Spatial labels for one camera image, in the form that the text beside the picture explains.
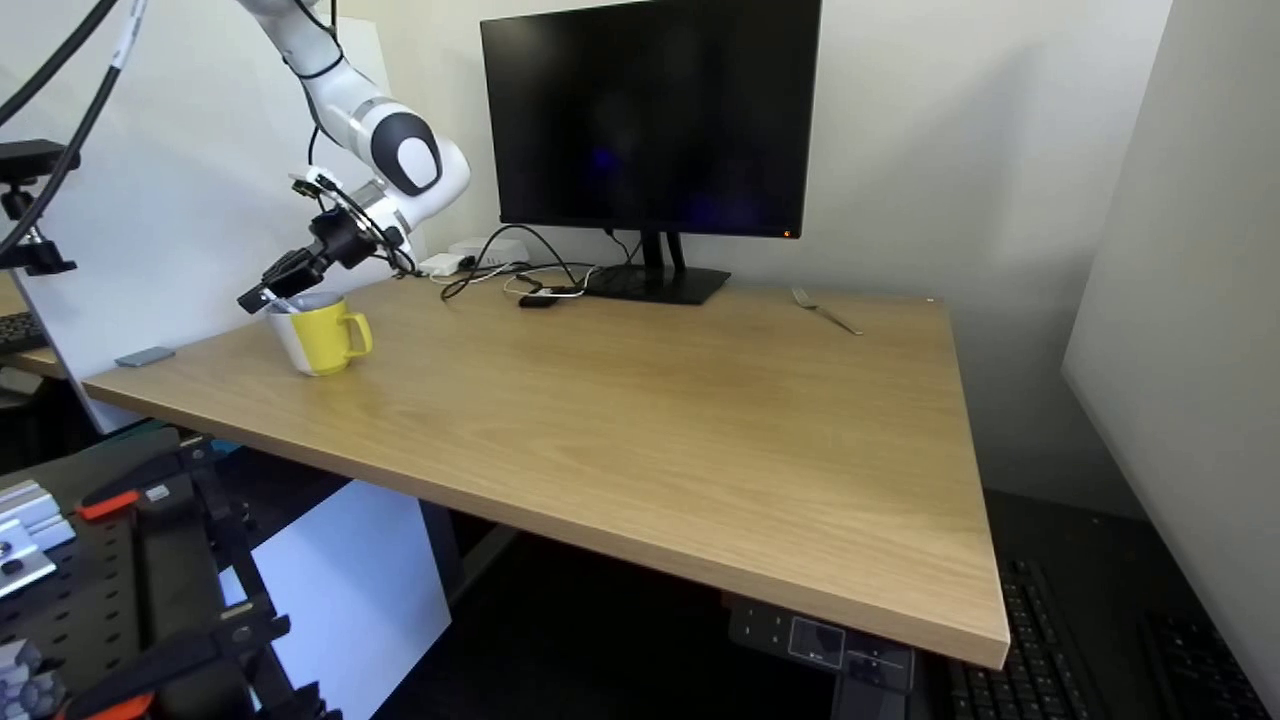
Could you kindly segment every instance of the electronics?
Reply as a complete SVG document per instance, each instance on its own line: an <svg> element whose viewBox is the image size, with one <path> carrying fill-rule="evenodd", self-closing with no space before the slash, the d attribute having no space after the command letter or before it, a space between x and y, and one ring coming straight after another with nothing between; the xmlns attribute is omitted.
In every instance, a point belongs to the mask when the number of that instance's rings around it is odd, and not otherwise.
<svg viewBox="0 0 1280 720"><path fill-rule="evenodd" d="M797 242L818 0L655 0L483 20L502 226L639 227L591 296L713 296L680 232Z"/></svg>

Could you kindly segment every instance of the black monitor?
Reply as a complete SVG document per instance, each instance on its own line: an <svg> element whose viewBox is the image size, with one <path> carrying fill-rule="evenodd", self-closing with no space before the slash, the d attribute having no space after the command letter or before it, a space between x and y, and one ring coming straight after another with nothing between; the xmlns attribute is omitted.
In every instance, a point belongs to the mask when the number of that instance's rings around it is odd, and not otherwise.
<svg viewBox="0 0 1280 720"><path fill-rule="evenodd" d="M591 296L701 305L680 232L797 242L818 0L651 0L483 20L502 226L634 227Z"/></svg>

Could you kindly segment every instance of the wooden desk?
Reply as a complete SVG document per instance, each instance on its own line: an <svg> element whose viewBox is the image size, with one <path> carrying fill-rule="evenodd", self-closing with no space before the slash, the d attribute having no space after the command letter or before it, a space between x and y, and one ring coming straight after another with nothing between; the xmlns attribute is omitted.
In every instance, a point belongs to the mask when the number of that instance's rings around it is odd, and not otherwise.
<svg viewBox="0 0 1280 720"><path fill-rule="evenodd" d="M1006 622L948 318L727 289L704 308L500 289L351 296L376 357L304 379L263 323L99 400L524 531L1004 665Z"/></svg>
<svg viewBox="0 0 1280 720"><path fill-rule="evenodd" d="M12 311L27 311L27 302L16 289L16 281L7 274L0 274L0 318L12 318ZM53 350L16 354L16 357L4 357L0 364L30 374L30 375L64 379L64 364L54 362Z"/></svg>

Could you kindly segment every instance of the wire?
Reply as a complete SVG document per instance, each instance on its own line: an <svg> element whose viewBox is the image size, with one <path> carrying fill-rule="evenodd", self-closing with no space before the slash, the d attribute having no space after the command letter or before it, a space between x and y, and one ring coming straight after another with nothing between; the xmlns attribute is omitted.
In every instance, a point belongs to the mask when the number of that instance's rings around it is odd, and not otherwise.
<svg viewBox="0 0 1280 720"><path fill-rule="evenodd" d="M53 56L0 106L0 125L7 125L30 97L82 47L82 40L110 15L117 0L99 0L82 20L53 47Z"/></svg>
<svg viewBox="0 0 1280 720"><path fill-rule="evenodd" d="M555 246L542 232L534 232L530 226L500 226L478 246L476 267L440 289L442 305L456 302L465 289L470 289L483 275L488 248L506 232L529 232L530 242L541 242L553 254L553 260L555 260L553 267L561 267L566 275L566 289L553 289L553 292L585 292L589 289L591 267L585 275L572 275L572 264L555 254Z"/></svg>
<svg viewBox="0 0 1280 720"><path fill-rule="evenodd" d="M90 135L99 114L108 108L110 91L117 91L117 82L123 75L123 65L131 56L131 43L135 43L135 34L144 28L144 15L148 15L148 0L131 0L126 4L126 15L121 26L121 40L117 40L117 56L99 82L99 89L90 91L69 147L54 158L53 174L48 174L48 185L44 192L27 205L27 211L7 227L7 237L0 242L0 255L7 255L34 226L41 218L48 211L53 198L64 190L82 139Z"/></svg>
<svg viewBox="0 0 1280 720"><path fill-rule="evenodd" d="M321 144L321 135L328 135L328 134L322 134L322 125L321 125L314 101L307 97L307 82L328 75L336 65L342 65L342 61L346 61L346 47L342 47L342 40L336 35L336 15L339 15L336 4L339 4L339 0L328 4L328 26L321 26L321 15L314 15L304 0L292 0L292 4L296 4L296 9L307 15L307 26L314 26L314 28L331 40L331 47L336 47L336 61L322 65L321 72L307 72L307 75L292 72L292 75L304 86L304 101L307 101L307 115L311 115L307 166L314 166L314 144Z"/></svg>
<svg viewBox="0 0 1280 720"><path fill-rule="evenodd" d="M602 237L623 254L623 264L633 264L634 254L643 248L639 242L627 248L613 227L602 227Z"/></svg>

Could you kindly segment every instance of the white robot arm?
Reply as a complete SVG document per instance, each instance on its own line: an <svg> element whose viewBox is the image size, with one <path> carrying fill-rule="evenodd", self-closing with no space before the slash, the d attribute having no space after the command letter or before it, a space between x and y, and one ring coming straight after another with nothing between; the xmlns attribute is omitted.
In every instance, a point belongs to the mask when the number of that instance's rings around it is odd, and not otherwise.
<svg viewBox="0 0 1280 720"><path fill-rule="evenodd" d="M296 296L321 285L331 264L354 267L372 254L410 274L406 232L465 192L465 151L342 61L336 35L311 15L314 0L241 4L304 86L321 134L376 174L358 192L342 192L311 170L296 190L328 202L311 220L314 242L282 254L263 281L241 296L241 308L257 311L277 296Z"/></svg>

